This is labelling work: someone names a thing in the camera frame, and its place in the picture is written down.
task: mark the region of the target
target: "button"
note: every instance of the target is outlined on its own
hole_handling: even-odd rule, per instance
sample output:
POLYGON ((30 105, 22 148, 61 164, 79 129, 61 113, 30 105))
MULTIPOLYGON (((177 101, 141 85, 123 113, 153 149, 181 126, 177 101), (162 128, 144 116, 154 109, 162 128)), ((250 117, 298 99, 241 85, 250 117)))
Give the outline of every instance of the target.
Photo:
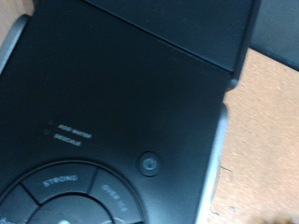
POLYGON ((98 171, 90 195, 105 205, 118 224, 142 221, 135 198, 128 188, 110 173, 98 171))
POLYGON ((45 203, 28 224, 102 224, 110 220, 107 211, 94 200, 68 195, 45 203))
POLYGON ((26 223, 37 208, 37 204, 24 188, 18 186, 0 204, 0 223, 26 223))
POLYGON ((161 172, 162 163, 155 153, 146 152, 139 159, 139 169, 142 175, 155 176, 161 172))
POLYGON ((22 183, 39 203, 69 192, 87 193, 96 168, 81 163, 65 163, 45 168, 22 183))

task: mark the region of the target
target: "round button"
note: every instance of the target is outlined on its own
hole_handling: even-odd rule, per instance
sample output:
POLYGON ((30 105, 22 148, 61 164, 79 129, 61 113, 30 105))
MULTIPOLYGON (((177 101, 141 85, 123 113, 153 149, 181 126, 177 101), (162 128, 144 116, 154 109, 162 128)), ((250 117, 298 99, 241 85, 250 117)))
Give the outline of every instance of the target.
POLYGON ((112 223, 107 211, 92 199, 68 195, 42 205, 29 224, 102 224, 112 223))
POLYGON ((140 157, 139 168, 142 175, 155 176, 161 172, 162 163, 155 153, 146 152, 140 157))

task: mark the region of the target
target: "white printed label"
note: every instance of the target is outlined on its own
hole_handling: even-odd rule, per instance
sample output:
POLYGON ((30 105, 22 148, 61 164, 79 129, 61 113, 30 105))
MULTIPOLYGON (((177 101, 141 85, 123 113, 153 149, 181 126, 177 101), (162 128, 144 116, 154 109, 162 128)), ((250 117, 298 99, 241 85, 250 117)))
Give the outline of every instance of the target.
POLYGON ((85 133, 85 132, 82 132, 82 131, 79 131, 79 130, 76 130, 76 129, 73 129, 69 126, 66 126, 66 125, 63 125, 63 124, 60 124, 58 126, 59 129, 61 130, 64 130, 66 132, 69 132, 69 133, 73 133, 73 134, 76 134, 78 136, 81 136, 81 137, 84 137, 84 138, 92 138, 93 136, 89 133, 85 133))
POLYGON ((112 199, 117 201, 117 204, 122 212, 128 211, 125 202, 121 200, 121 196, 114 189, 112 189, 109 185, 102 185, 102 190, 105 191, 112 199))
POLYGON ((0 224, 15 224, 14 222, 8 222, 7 219, 4 217, 0 220, 0 224))
POLYGON ((43 182, 43 185, 44 185, 45 188, 48 188, 51 185, 64 183, 64 182, 77 181, 77 180, 78 180, 78 177, 76 175, 64 175, 64 176, 54 177, 54 178, 49 179, 49 180, 45 180, 43 182))
POLYGON ((72 145, 74 145, 74 146, 76 146, 76 147, 80 147, 81 144, 82 144, 82 143, 79 142, 79 141, 76 141, 76 140, 74 140, 74 139, 65 137, 65 136, 60 135, 60 134, 58 134, 58 133, 56 133, 56 134, 54 135, 54 138, 56 138, 56 139, 58 139, 58 140, 61 140, 61 141, 63 141, 63 142, 72 144, 72 145))

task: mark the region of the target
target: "strong button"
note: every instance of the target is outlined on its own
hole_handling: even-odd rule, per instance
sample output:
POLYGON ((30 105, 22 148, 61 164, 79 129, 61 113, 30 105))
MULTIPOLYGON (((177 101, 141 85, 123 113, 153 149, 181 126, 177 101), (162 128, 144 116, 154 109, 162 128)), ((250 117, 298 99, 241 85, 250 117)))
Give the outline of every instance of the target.
POLYGON ((64 193, 87 193, 96 168, 81 163, 66 163, 45 168, 22 183, 39 203, 64 193))
POLYGON ((99 170, 90 195, 109 210, 116 223, 138 223, 142 221, 137 203, 120 180, 110 173, 99 170))

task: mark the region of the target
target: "dark gray background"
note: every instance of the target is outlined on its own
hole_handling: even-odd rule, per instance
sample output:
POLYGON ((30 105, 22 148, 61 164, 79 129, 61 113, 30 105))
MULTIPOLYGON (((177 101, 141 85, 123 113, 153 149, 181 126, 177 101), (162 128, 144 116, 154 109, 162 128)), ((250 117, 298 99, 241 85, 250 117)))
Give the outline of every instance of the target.
POLYGON ((262 0, 250 47, 299 71, 299 0, 262 0))

